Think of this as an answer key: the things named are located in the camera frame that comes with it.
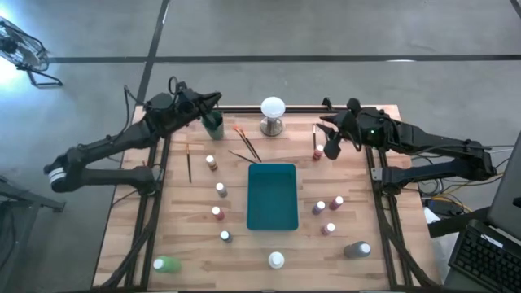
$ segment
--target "wooden table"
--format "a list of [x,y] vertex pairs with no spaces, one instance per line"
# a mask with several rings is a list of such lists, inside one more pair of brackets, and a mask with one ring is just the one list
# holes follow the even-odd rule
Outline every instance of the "wooden table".
[[[397,106],[379,107],[392,118],[400,119]],[[142,109],[138,107],[134,121],[142,115]],[[343,142],[337,160],[328,160],[323,156],[321,160],[313,161],[312,124],[321,122],[318,116],[284,115],[282,120],[285,129],[275,138],[267,138],[261,133],[260,114],[226,114],[225,139],[222,141],[212,141],[200,122],[192,123],[173,134],[154,257],[165,255],[180,258],[182,271],[169,274],[152,270],[149,290],[311,291],[388,288],[365,153],[356,152],[350,142]],[[235,125],[244,129],[263,162],[296,166],[300,215],[300,226],[296,231],[247,229],[247,168],[250,163],[231,155],[228,150],[248,158],[252,158],[252,155],[233,131]],[[190,143],[191,184],[188,182],[186,166],[187,142]],[[317,143],[324,142],[324,133],[317,129]],[[211,172],[206,165],[206,155],[215,156],[219,166],[216,172]],[[140,165],[147,160],[147,156],[148,150],[126,151],[123,168]],[[387,158],[391,166],[411,165],[406,155],[388,152]],[[224,199],[215,191],[217,182],[227,186],[228,196]],[[114,200],[130,191],[132,188],[129,186],[118,186]],[[344,197],[344,204],[337,211],[325,210],[319,216],[311,213],[318,200],[328,204],[337,195]],[[439,281],[418,194],[403,190],[397,198],[408,250],[420,267],[433,280]],[[213,206],[224,210],[224,221],[214,219],[210,213]],[[128,252],[137,210],[137,195],[119,202],[112,209],[93,285],[107,280]],[[320,229],[328,222],[335,223],[336,230],[325,237]],[[220,240],[219,233],[222,230],[232,233],[232,243]],[[343,247],[359,240],[367,241],[372,246],[371,255],[359,260],[344,258]],[[274,270],[268,266],[268,255],[272,251],[280,251],[285,256],[286,263],[282,269]],[[401,275],[394,250],[393,259],[396,274]],[[141,274],[139,263],[142,260],[138,260],[138,276]]]

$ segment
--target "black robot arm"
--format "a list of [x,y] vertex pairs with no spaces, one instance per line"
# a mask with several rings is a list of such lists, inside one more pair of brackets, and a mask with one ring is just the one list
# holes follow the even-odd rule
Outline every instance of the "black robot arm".
[[406,155],[430,152],[453,157],[454,160],[423,167],[374,168],[371,176],[381,181],[383,191],[397,195],[410,182],[418,182],[446,177],[462,177],[483,181],[497,174],[492,166],[490,154],[479,142],[459,140],[429,134],[418,126],[393,120],[384,110],[375,107],[361,107],[358,100],[351,98],[348,110],[332,116],[322,116],[322,120],[332,123],[338,131],[325,125],[317,125],[327,134],[328,142],[324,152],[329,159],[336,159],[340,153],[342,139],[352,141],[360,151],[367,145],[384,151],[395,151]]
[[82,186],[126,184],[135,187],[140,194],[151,194],[157,189],[159,170],[139,166],[130,170],[95,170],[87,164],[130,148],[144,149],[156,144],[193,120],[207,115],[221,98],[221,93],[198,94],[176,84],[174,95],[157,94],[144,104],[145,116],[116,136],[107,136],[97,142],[78,145],[59,155],[45,166],[52,190],[70,192]]

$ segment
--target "lamp base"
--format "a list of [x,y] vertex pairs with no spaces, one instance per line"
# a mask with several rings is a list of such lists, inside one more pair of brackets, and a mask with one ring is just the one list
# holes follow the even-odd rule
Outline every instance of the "lamp base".
[[264,135],[277,136],[284,129],[284,124],[279,118],[264,118],[260,122],[260,130]]

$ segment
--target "paint bottle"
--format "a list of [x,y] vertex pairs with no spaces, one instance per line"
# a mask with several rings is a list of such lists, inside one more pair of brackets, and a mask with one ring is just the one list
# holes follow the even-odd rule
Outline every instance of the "paint bottle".
[[344,248],[344,255],[347,258],[367,257],[371,253],[371,245],[365,241],[358,241]]
[[331,211],[335,211],[337,208],[339,208],[342,203],[344,203],[344,199],[342,198],[342,196],[337,196],[335,197],[335,199],[333,199],[333,201],[329,204],[329,209]]
[[225,218],[225,213],[219,207],[213,207],[212,214],[219,221]]
[[316,216],[319,213],[321,213],[324,210],[324,208],[326,208],[326,204],[323,201],[319,201],[317,204],[315,204],[311,212],[313,213],[313,215]]
[[222,239],[222,241],[224,241],[226,243],[231,243],[232,241],[234,241],[234,238],[231,236],[230,232],[228,232],[228,231],[221,232],[221,239]]
[[268,264],[272,269],[280,269],[284,265],[284,256],[278,251],[272,252],[268,257]]
[[219,196],[221,196],[222,198],[225,198],[228,195],[228,191],[226,190],[225,185],[222,183],[217,183],[215,185],[215,189],[217,190]]
[[152,265],[157,273],[176,273],[181,270],[181,261],[170,256],[159,256]]
[[333,231],[335,231],[335,224],[333,223],[329,223],[322,227],[322,234],[324,234],[324,236],[331,234]]
[[212,170],[212,171],[217,170],[217,162],[215,161],[215,158],[213,157],[213,155],[208,155],[206,157],[206,163],[208,164],[208,167],[210,168],[210,170]]
[[324,146],[317,145],[317,148],[313,152],[313,160],[320,160],[320,157],[322,157],[323,153],[324,153]]

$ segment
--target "concrete floor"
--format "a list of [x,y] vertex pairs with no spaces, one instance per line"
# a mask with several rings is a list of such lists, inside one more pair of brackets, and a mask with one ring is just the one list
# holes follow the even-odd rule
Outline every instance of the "concrete floor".
[[[143,56],[163,0],[3,0],[0,15],[41,38],[54,57]],[[178,0],[166,15],[158,56],[498,55],[521,53],[521,19],[508,0]],[[12,292],[87,289],[113,187],[50,190],[42,167],[79,142],[116,133],[125,122],[123,85],[138,92],[144,63],[51,64],[60,89],[38,90],[0,60],[0,174],[53,199],[42,210]],[[222,104],[398,104],[428,132],[512,144],[521,130],[521,62],[353,62],[155,64],[146,97],[176,75]],[[497,163],[508,153],[493,155]],[[116,168],[102,160],[100,168]],[[466,188],[471,208],[492,202],[496,184]]]

